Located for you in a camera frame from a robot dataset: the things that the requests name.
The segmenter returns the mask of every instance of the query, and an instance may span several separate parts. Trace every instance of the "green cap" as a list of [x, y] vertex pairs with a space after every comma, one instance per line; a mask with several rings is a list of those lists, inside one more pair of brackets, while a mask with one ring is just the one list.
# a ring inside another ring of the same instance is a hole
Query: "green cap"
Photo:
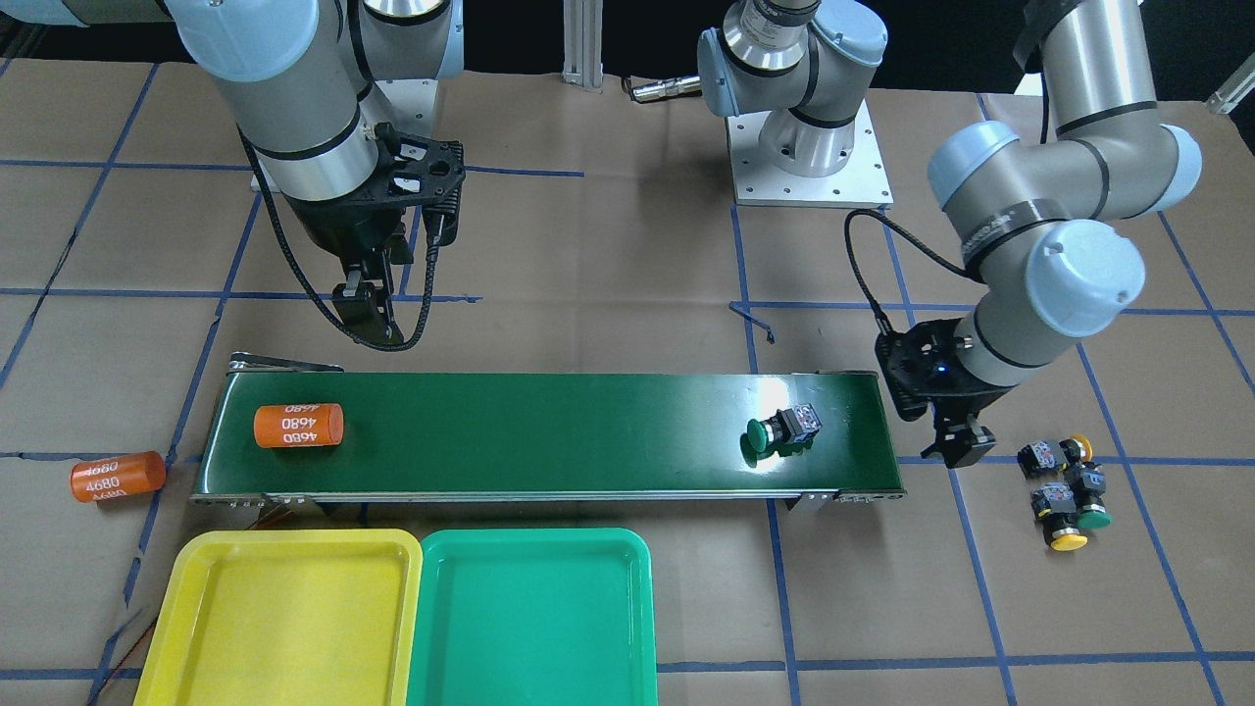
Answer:
[[758, 420], [749, 420], [745, 425], [745, 436], [749, 438], [749, 446], [759, 454], [767, 451], [767, 428]]
[[1106, 510], [1086, 510], [1077, 518], [1081, 529], [1102, 529], [1111, 524], [1111, 514]]

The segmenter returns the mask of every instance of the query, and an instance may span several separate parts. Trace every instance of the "teal tray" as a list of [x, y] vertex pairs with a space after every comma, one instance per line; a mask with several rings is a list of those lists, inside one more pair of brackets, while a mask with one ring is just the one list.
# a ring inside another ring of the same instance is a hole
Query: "teal tray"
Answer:
[[409, 706], [656, 706], [640, 537], [444, 530], [422, 544]]

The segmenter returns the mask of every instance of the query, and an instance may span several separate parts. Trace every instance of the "black component with yellow cap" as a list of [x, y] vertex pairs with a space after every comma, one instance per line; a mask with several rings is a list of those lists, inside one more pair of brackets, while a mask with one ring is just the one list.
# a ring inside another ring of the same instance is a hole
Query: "black component with yellow cap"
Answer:
[[1089, 543], [1077, 527], [1077, 500], [1067, 484], [1043, 484], [1033, 492], [1032, 507], [1050, 549], [1072, 552]]
[[793, 446], [806, 444], [820, 434], [823, 424], [809, 405], [794, 405], [787, 410], [776, 410], [766, 420], [749, 420], [745, 436], [749, 446], [764, 454], [772, 446]]
[[1065, 472], [1082, 461], [1093, 459], [1089, 440], [1079, 434], [1072, 435], [1058, 444], [1053, 441], [1034, 441], [1019, 450], [1019, 461], [1024, 478], [1038, 478], [1047, 474]]
[[1102, 472], [1102, 464], [1086, 461], [1072, 466], [1063, 474], [1063, 480], [1076, 498], [1079, 528], [1096, 530], [1111, 524], [1111, 514], [1102, 499], [1102, 494], [1107, 493], [1107, 477]]

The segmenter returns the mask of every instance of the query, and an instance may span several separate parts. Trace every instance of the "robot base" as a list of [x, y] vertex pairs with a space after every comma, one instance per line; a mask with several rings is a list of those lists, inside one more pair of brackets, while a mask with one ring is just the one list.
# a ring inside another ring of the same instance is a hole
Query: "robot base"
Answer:
[[728, 118], [728, 152], [737, 203], [742, 206], [811, 206], [875, 208], [894, 202], [889, 174], [871, 124], [867, 103], [855, 118], [855, 147], [850, 161], [830, 177], [807, 178], [772, 164], [758, 147], [758, 133], [768, 112]]

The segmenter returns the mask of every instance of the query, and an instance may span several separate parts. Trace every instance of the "white mounting plate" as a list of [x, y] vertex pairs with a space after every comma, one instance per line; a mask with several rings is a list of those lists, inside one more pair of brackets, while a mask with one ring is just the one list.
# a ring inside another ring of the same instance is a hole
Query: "white mounting plate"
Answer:
[[866, 102], [855, 117], [855, 147], [850, 161], [830, 177], [799, 177], [771, 163], [758, 149], [758, 133], [767, 115], [763, 112], [728, 118], [728, 153], [737, 203], [873, 208], [894, 202]]
[[397, 129], [432, 137], [435, 128], [435, 97], [441, 85], [434, 78], [380, 80], [376, 85], [397, 108]]

